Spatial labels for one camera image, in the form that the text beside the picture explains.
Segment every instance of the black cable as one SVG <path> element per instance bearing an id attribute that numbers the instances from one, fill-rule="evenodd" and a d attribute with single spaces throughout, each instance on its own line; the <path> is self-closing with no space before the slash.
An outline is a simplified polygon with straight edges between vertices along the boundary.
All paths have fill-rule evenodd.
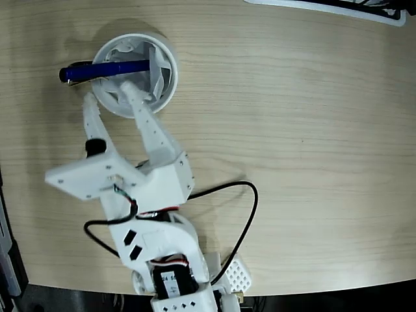
<path id="1" fill-rule="evenodd" d="M 194 200 L 196 198 L 200 198 L 202 196 L 212 194 L 214 192 L 218 192 L 219 190 L 224 190 L 224 189 L 227 189 L 229 187 L 235 187 L 235 186 L 238 186 L 238 185 L 247 185 L 252 189 L 253 195 L 254 195 L 253 208 L 252 208 L 252 211 L 250 213 L 250 216 L 248 217 L 247 223 L 246 223 L 243 231 L 241 232 L 241 235 L 240 235 L 237 243 L 234 245 L 234 248 L 233 248 L 232 252 L 230 253 L 226 263 L 221 268 L 218 275 L 211 281 L 211 285 L 214 285 L 216 282 L 218 282 L 220 280 L 220 278 L 224 275 L 227 268 L 231 264 L 233 258 L 235 257 L 235 254 L 239 250 L 240 245 L 241 245 L 242 241 L 244 240 L 244 238 L 245 238 L 245 236 L 248 232 L 248 229 L 250 228 L 250 226 L 253 222 L 254 215 L 255 215 L 255 212 L 257 210 L 257 205 L 259 203 L 259 193 L 258 193 L 255 185 L 253 183 L 249 182 L 249 181 L 234 181 L 234 182 L 225 183 L 223 185 L 219 185 L 217 187 L 210 188 L 208 190 L 204 190 L 202 192 L 198 192 L 196 194 L 191 194 L 188 197 L 188 200 Z M 128 216 L 125 216 L 125 217 L 119 218 L 119 219 L 114 219 L 114 220 L 90 220 L 90 221 L 87 221 L 84 224 L 84 232 L 88 235 L 88 237 L 90 237 L 94 242 L 99 244 L 101 247 L 106 249 L 108 252 L 112 253 L 116 257 L 120 257 L 116 250 L 112 249 L 109 245 L 105 244 L 101 239 L 96 237 L 89 230 L 89 227 L 90 226 L 111 226 L 111 225 L 115 225 L 115 224 L 121 224 L 121 223 L 124 223 L 124 222 L 128 222 L 131 219 L 133 219 L 137 215 L 137 213 L 138 213 L 138 207 L 137 207 L 136 201 L 132 200 L 131 201 L 131 206 L 130 206 L 130 214 Z"/>
<path id="2" fill-rule="evenodd" d="M 253 202 L 253 208 L 252 211 L 250 213 L 250 216 L 248 217 L 246 226 L 244 227 L 243 231 L 241 232 L 241 235 L 237 241 L 237 243 L 235 244 L 233 251 L 230 253 L 226 263 L 224 264 L 224 266 L 221 268 L 220 272 L 218 273 L 217 276 L 215 276 L 215 278 L 211 281 L 211 285 L 214 285 L 216 282 L 218 282 L 220 280 L 220 278 L 224 275 L 224 273 L 226 272 L 227 268 L 229 267 L 229 265 L 231 264 L 231 262 L 233 261 L 233 258 L 235 256 L 235 254 L 237 253 L 237 251 L 239 250 L 239 247 L 242 243 L 242 241 L 244 240 L 248 229 L 250 228 L 253 219 L 254 219 L 254 215 L 255 215 L 255 211 L 257 210 L 257 204 L 259 203 L 259 193 L 255 187 L 255 185 L 249 181 L 235 181 L 235 182 L 229 182 L 223 185 L 219 185 L 217 187 L 213 187 L 210 188 L 209 190 L 203 190 L 202 192 L 198 192 L 196 194 L 191 194 L 188 197 L 188 200 L 193 200 L 195 198 L 199 198 L 208 194 L 212 194 L 214 192 L 217 192 L 219 190 L 224 190 L 227 189 L 229 187 L 235 187 L 237 185 L 247 185 L 248 187 L 250 187 L 253 190 L 253 194 L 254 194 L 254 202 Z"/>
<path id="3" fill-rule="evenodd" d="M 84 224 L 84 232 L 94 242 L 96 242 L 101 247 L 103 247 L 104 249 L 106 249 L 106 251 L 108 251 L 108 252 L 112 253 L 113 255 L 115 255 L 116 257 L 119 257 L 120 258 L 118 252 L 116 250 L 112 249 L 106 243 L 104 243 L 101 239 L 99 239 L 98 237 L 96 237 L 89 230 L 89 227 L 90 226 L 113 226 L 115 224 L 121 224 L 121 223 L 124 223 L 124 222 L 128 222 L 128 221 L 130 221 L 131 219 L 133 219 L 137 215 L 137 212 L 138 212 L 137 203 L 136 203 L 135 200 L 131 200 L 130 213 L 129 213 L 128 216 L 124 216 L 123 218 L 114 219 L 114 220 L 90 220 L 90 221 L 87 221 Z"/>

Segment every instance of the wood grain surface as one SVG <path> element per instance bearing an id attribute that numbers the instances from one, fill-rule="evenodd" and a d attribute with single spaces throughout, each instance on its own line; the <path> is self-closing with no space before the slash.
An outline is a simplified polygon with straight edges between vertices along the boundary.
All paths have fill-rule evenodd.
<path id="1" fill-rule="evenodd" d="M 102 218 L 44 183 L 84 157 L 81 102 L 58 71 L 111 38 L 159 31 L 180 82 L 158 114 L 188 151 L 196 189 L 253 181 L 240 250 L 249 294 L 416 278 L 416 20 L 396 28 L 241 0 L 6 0 L 0 10 L 0 166 L 31 283 L 133 293 L 131 273 L 83 233 Z M 102 109 L 116 147 L 145 159 L 134 123 Z M 183 206 L 226 256 L 252 205 L 236 188 Z M 111 241 L 108 229 L 96 233 Z"/>

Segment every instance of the floor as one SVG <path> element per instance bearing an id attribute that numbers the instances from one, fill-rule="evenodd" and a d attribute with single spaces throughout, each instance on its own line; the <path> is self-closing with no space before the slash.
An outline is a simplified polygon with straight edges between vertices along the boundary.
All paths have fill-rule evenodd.
<path id="1" fill-rule="evenodd" d="M 416 280 L 346 291 L 246 297 L 241 312 L 406 311 L 413 306 Z M 150 297 L 71 291 L 29 285 L 21 312 L 151 312 Z"/>

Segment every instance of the blue pen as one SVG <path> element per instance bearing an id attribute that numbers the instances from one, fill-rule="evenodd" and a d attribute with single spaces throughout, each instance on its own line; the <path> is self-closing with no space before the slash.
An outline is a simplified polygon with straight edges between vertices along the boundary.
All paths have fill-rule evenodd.
<path id="1" fill-rule="evenodd" d="M 61 68 L 59 79 L 63 83 L 79 83 L 98 77 L 115 76 L 122 73 L 146 72 L 150 70 L 149 60 L 129 62 L 107 62 Z"/>

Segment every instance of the white robotic arm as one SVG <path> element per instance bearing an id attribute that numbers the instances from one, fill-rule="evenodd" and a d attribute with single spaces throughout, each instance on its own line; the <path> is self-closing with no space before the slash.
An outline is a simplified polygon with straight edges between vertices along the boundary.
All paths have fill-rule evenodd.
<path id="1" fill-rule="evenodd" d="M 81 200 L 99 198 L 107 220 L 127 216 L 131 208 L 115 187 L 135 199 L 136 217 L 109 229 L 120 259 L 133 270 L 136 292 L 156 293 L 155 312 L 238 311 L 225 276 L 214 296 L 210 281 L 219 271 L 219 255 L 211 255 L 207 264 L 192 224 L 166 210 L 185 203 L 194 187 L 187 154 L 145 104 L 146 93 L 130 82 L 121 89 L 149 159 L 135 168 L 121 157 L 99 117 L 97 100 L 88 93 L 83 105 L 87 158 L 48 171 L 45 180 Z"/>

